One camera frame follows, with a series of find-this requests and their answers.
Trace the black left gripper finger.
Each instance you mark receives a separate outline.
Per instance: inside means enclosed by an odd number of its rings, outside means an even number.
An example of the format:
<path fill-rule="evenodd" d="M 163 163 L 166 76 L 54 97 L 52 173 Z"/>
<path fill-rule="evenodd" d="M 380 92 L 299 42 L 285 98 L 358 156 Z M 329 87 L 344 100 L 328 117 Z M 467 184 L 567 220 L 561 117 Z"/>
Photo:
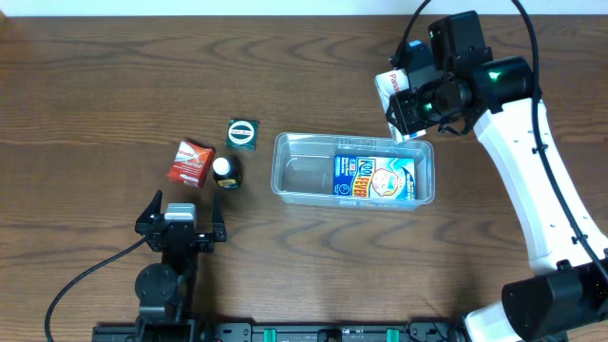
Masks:
<path fill-rule="evenodd" d="M 212 228 L 214 233 L 225 232 L 225 222 L 220 209 L 220 196 L 219 193 L 215 193 L 213 197 L 212 205 Z"/>
<path fill-rule="evenodd" d="M 137 224 L 152 224 L 155 216 L 161 213 L 162 206 L 162 191 L 158 190 L 150 203 L 142 211 L 140 216 L 137 218 Z"/>

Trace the blue Kool Fever box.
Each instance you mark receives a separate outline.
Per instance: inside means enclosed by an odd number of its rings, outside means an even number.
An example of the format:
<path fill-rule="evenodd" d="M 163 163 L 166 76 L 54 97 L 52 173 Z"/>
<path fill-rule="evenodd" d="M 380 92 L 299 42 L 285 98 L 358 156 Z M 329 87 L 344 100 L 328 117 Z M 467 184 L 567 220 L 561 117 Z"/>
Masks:
<path fill-rule="evenodd" d="M 414 200 L 414 159 L 347 156 L 334 158 L 333 193 L 381 200 Z"/>

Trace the green Zam-Buk box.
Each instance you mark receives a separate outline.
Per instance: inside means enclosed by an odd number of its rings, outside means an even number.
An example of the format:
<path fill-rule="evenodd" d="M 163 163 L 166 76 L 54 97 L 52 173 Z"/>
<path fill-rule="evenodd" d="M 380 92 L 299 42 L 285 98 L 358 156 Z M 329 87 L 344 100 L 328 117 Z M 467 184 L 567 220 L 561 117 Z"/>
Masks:
<path fill-rule="evenodd" d="M 257 136 L 257 121 L 231 119 L 229 121 L 225 145 L 229 149 L 255 151 Z"/>

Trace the white Panadol box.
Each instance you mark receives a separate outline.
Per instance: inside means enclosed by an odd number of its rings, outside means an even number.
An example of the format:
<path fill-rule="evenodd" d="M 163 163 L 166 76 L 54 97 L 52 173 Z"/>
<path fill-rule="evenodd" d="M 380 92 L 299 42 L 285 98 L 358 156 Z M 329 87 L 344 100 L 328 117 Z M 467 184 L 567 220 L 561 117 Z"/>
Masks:
<path fill-rule="evenodd" d="M 407 73 L 403 69 L 391 70 L 378 74 L 374 78 L 379 99 L 385 113 L 390 109 L 390 96 L 401 90 L 409 89 Z M 401 133 L 397 126 L 387 120 L 390 134 L 396 143 L 403 143 L 408 140 L 417 139 L 425 136 L 427 132 L 420 130 L 415 133 Z"/>

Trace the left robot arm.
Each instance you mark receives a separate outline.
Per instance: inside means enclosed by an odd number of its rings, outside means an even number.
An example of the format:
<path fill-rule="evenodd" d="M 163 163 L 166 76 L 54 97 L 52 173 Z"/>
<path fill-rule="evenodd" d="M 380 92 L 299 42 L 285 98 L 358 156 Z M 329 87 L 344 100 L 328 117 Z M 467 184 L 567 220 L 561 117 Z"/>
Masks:
<path fill-rule="evenodd" d="M 135 224 L 150 249 L 161 253 L 161 261 L 145 267 L 136 278 L 140 306 L 134 340 L 212 341 L 211 326 L 195 318 L 192 305 L 199 254 L 212 253 L 217 243 L 227 240 L 219 195 L 213 198 L 209 233 L 197 231 L 194 204 L 171 203 L 164 213 L 161 207 L 158 191 Z"/>

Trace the red Panadol ActiFast box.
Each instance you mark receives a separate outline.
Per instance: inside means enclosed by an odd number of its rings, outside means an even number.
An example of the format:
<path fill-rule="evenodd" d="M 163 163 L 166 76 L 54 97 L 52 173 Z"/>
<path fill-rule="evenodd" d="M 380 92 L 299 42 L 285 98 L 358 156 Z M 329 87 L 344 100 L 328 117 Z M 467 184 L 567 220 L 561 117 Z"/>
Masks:
<path fill-rule="evenodd" d="M 214 157 L 215 149 L 213 147 L 182 141 L 167 173 L 167 178 L 172 182 L 202 188 Z"/>

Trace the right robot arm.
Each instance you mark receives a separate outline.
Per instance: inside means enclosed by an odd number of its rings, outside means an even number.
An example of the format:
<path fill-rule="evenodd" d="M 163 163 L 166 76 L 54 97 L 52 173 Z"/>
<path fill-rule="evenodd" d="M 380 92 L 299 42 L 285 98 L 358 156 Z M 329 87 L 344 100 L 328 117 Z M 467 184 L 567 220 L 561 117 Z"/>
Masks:
<path fill-rule="evenodd" d="M 607 317 L 607 238 L 590 218 L 550 132 L 537 57 L 496 59 L 475 11 L 403 38 L 391 56 L 408 87 L 389 97 L 401 134 L 462 123 L 488 152 L 520 221 L 533 275 L 466 314 L 454 341 L 563 341 Z"/>

